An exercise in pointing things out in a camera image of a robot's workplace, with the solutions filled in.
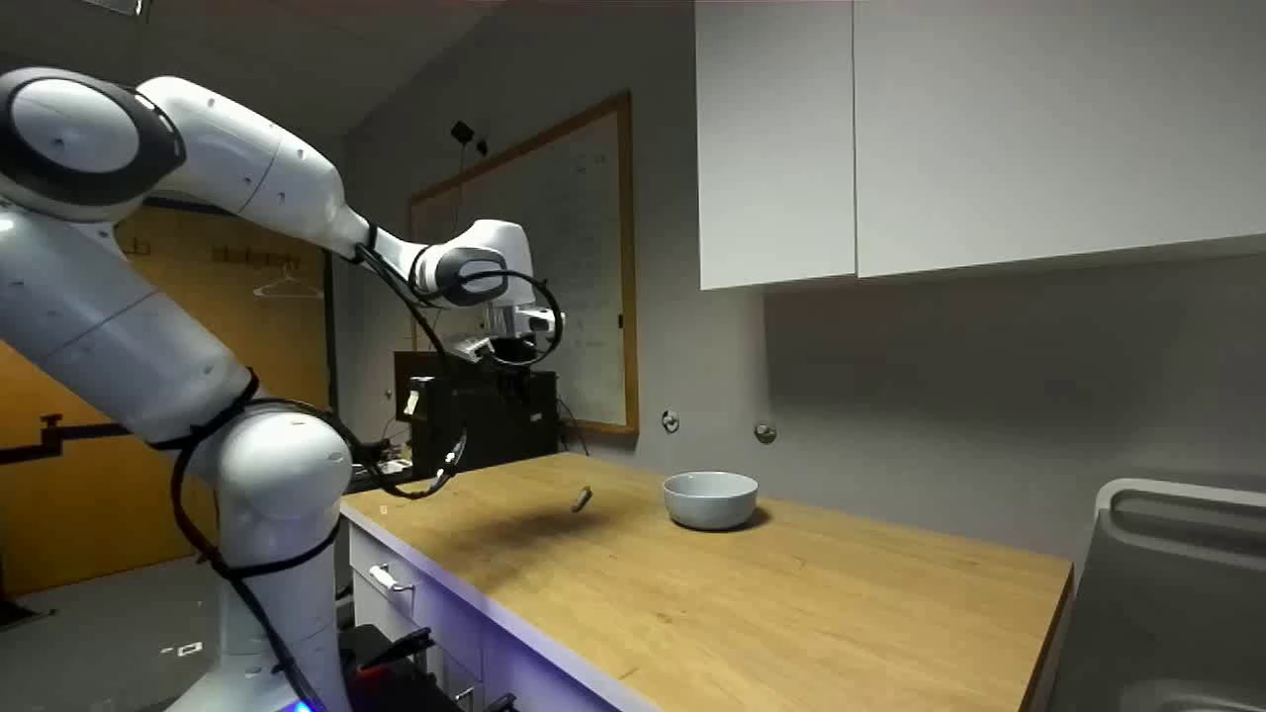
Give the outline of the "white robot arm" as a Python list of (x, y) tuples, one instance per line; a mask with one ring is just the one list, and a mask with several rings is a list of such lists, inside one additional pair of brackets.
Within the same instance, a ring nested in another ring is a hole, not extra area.
[(220, 649), (170, 712), (353, 712), (330, 559), (353, 440), (263, 396), (254, 367), (129, 270), (113, 224), (155, 195), (321, 247), (381, 272), (404, 306), (479, 306), (476, 359), (548, 356), (560, 309), (514, 223), (404, 243), (344, 203), (315, 145), (210, 87), (0, 77), (0, 342), (217, 493), (220, 528), (185, 542), (220, 576)]

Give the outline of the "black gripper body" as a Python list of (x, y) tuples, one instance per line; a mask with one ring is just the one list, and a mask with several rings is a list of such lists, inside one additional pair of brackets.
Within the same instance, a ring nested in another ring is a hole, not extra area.
[(530, 367), (552, 351), (552, 315), (545, 309), (495, 309), (449, 351), (466, 363)]

